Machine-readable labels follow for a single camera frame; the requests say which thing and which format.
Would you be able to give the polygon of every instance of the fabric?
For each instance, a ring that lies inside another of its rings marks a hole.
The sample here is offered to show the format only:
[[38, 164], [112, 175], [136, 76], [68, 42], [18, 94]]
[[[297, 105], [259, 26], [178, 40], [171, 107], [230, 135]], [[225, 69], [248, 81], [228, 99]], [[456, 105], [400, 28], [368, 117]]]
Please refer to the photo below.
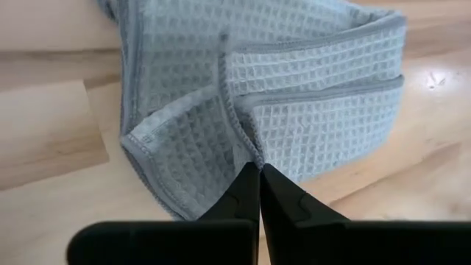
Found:
[[364, 156], [399, 107], [406, 23], [342, 0], [98, 0], [122, 39], [121, 142], [176, 218], [248, 161], [293, 181]]

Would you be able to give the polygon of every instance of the wooden floor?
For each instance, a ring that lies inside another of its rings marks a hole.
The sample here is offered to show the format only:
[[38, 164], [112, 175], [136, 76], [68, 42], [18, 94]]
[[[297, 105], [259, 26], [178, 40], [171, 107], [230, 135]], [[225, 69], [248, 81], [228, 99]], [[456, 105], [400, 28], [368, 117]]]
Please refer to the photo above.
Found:
[[[471, 220], [471, 1], [357, 2], [408, 16], [401, 111], [378, 151], [302, 187], [351, 219]], [[94, 222], [170, 219], [118, 143], [114, 37], [83, 44], [89, 52], [7, 52], [29, 40], [10, 37], [0, 46], [0, 264], [64, 264], [68, 240]], [[267, 253], [262, 238], [260, 264]]]

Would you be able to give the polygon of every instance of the waffle texture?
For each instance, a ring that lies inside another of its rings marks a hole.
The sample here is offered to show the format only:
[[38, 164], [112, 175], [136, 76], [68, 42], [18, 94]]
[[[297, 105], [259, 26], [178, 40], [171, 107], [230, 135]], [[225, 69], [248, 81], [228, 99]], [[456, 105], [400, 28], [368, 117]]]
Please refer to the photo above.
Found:
[[248, 161], [306, 180], [368, 154], [393, 124], [397, 12], [342, 0], [98, 2], [123, 43], [121, 142], [176, 218], [201, 216]]

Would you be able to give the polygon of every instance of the floor plank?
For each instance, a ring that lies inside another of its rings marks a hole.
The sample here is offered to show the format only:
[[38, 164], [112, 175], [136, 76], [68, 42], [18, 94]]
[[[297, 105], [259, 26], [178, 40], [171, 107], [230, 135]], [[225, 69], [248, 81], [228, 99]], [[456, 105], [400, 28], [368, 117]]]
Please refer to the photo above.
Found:
[[0, 264], [64, 264], [69, 240], [87, 225], [170, 219], [119, 146], [120, 88], [88, 91], [109, 162], [0, 192]]
[[0, 190], [108, 160], [80, 81], [0, 93]]

